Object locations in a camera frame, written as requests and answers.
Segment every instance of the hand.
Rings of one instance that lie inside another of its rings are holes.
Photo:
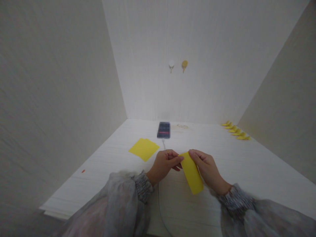
[[[211,155],[199,150],[189,150],[189,155],[198,166],[198,170],[207,186],[218,195],[225,195],[229,192],[232,186],[222,178]]]
[[[180,162],[183,161],[183,157],[178,155],[174,150],[158,152],[152,168],[146,174],[152,186],[166,177],[171,169],[176,171],[180,171],[179,168],[182,169]]]

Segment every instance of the sheer sleeve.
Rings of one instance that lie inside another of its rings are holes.
[[[53,236],[144,236],[150,216],[146,201],[153,188],[140,175],[111,173],[106,185]]]
[[[224,236],[316,236],[316,221],[271,200],[255,200],[234,184],[218,196]]]

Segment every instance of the small object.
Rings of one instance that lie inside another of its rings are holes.
[[[234,125],[231,130],[228,130],[228,132],[236,132],[237,127]]]
[[[170,61],[169,61],[170,73],[172,73],[173,67],[174,67],[174,61],[173,61],[173,60],[170,60]]]
[[[231,125],[231,122],[229,123],[228,126],[224,127],[225,129],[231,129],[233,126]]]
[[[144,162],[158,150],[159,146],[148,139],[140,138],[129,152],[140,157]]]
[[[238,140],[244,140],[246,138],[246,133],[242,132],[238,137],[236,137],[236,139]]]
[[[229,120],[226,123],[221,124],[221,126],[228,126],[229,125]]]
[[[170,138],[170,123],[169,122],[160,122],[157,138]]]
[[[184,70],[186,69],[187,66],[188,66],[188,61],[184,60],[182,62],[183,73],[184,73]]]
[[[240,135],[240,128],[237,128],[235,133],[232,134],[233,136],[239,136]]]
[[[192,194],[198,194],[204,189],[204,186],[200,173],[198,172],[197,165],[191,159],[188,152],[183,153],[179,156],[183,156],[184,158],[183,161],[181,161],[181,166],[191,192]]]

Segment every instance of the white cable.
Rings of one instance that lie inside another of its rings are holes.
[[[166,150],[165,139],[162,139],[162,143],[164,144],[164,149]]]
[[[164,148],[165,148],[165,150],[166,150],[166,145],[165,145],[165,139],[163,138],[162,139],[162,143],[164,144]],[[168,230],[168,228],[167,228],[167,226],[166,226],[166,224],[165,224],[165,222],[164,222],[164,219],[162,218],[162,215],[161,215],[161,209],[160,209],[160,182],[158,183],[158,202],[159,202],[159,214],[160,214],[160,218],[161,218],[161,220],[162,220],[162,223],[164,224],[164,227],[166,228],[166,230],[167,230],[167,232],[169,233],[169,235],[171,236],[171,237],[173,237],[173,235],[170,233],[170,231]]]

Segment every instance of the phone screen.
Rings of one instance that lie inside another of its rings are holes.
[[[159,123],[157,138],[170,138],[170,123],[169,122]]]

